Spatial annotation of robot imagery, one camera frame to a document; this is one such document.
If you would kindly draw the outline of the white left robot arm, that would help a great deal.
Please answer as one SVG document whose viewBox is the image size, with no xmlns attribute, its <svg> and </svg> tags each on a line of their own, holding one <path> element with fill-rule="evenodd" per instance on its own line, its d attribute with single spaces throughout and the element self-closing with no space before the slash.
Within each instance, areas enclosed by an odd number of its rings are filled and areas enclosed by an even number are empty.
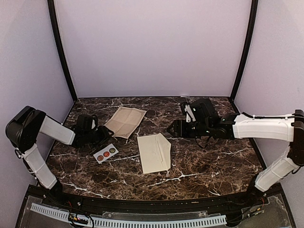
<svg viewBox="0 0 304 228">
<path fill-rule="evenodd" d="M 106 126 L 98 125 L 96 115 L 79 115 L 76 124 L 67 128 L 45 112 L 31 106 L 24 107 L 6 126 L 6 137 L 15 148 L 29 173 L 49 190 L 48 199 L 57 207 L 67 203 L 62 184 L 51 172 L 37 146 L 38 135 L 44 134 L 60 143 L 81 148 L 87 144 L 100 144 L 114 135 Z"/>
</svg>

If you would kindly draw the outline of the cream paper envelope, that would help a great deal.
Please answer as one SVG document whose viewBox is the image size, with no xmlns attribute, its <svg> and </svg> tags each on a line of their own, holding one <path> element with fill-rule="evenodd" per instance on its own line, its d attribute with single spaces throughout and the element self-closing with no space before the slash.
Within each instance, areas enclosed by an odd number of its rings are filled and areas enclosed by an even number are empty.
<svg viewBox="0 0 304 228">
<path fill-rule="evenodd" d="M 161 134 L 137 138 L 143 174 L 171 168 L 171 143 Z"/>
</svg>

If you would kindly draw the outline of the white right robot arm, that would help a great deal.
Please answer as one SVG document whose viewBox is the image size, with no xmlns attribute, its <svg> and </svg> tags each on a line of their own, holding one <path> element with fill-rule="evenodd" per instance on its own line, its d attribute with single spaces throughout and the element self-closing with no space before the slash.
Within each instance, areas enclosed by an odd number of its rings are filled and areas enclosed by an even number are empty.
<svg viewBox="0 0 304 228">
<path fill-rule="evenodd" d="M 246 113 L 219 116 L 208 98 L 181 104 L 184 120 L 174 120 L 168 133 L 174 138 L 198 139 L 203 136 L 215 139 L 262 138 L 289 142 L 286 151 L 270 167 L 251 181 L 242 201 L 253 206 L 261 194 L 289 173 L 304 165 L 304 113 L 295 110 L 281 116 L 256 116 Z"/>
</svg>

